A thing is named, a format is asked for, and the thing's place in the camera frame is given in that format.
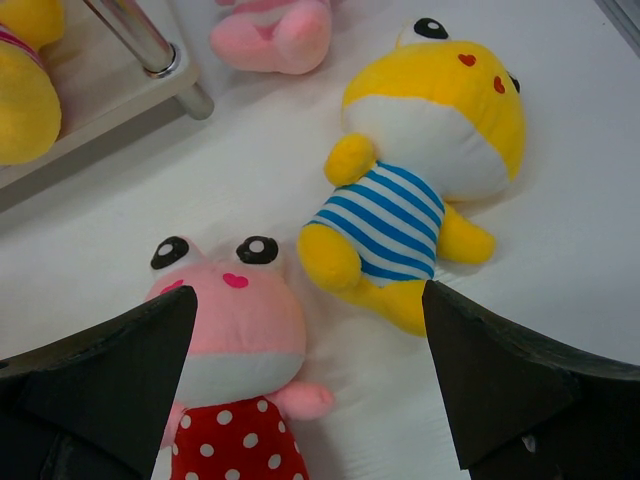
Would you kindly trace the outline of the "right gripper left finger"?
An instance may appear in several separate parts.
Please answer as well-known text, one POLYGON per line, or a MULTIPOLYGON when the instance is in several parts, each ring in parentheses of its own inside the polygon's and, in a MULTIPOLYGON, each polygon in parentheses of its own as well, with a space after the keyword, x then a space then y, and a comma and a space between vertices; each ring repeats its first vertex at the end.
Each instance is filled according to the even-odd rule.
POLYGON ((2 360, 2 478, 150 478, 196 312, 183 286, 2 360))

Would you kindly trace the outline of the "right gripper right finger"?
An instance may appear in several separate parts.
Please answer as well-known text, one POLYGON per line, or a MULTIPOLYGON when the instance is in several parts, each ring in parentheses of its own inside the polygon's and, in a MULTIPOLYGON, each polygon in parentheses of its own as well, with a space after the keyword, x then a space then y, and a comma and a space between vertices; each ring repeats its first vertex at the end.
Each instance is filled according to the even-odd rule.
POLYGON ((638 478, 638 366, 537 333, 440 282, 427 282, 422 303, 458 463, 471 478, 638 478))

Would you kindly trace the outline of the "yellow plush red-striped shirt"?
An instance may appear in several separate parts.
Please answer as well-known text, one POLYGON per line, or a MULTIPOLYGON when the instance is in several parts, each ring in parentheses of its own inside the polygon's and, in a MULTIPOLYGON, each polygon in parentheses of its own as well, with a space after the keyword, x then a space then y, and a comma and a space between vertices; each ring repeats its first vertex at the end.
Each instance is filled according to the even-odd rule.
POLYGON ((1 164, 19 165, 45 154, 62 122, 56 88, 40 50, 64 34, 60 1, 1 3, 1 164))

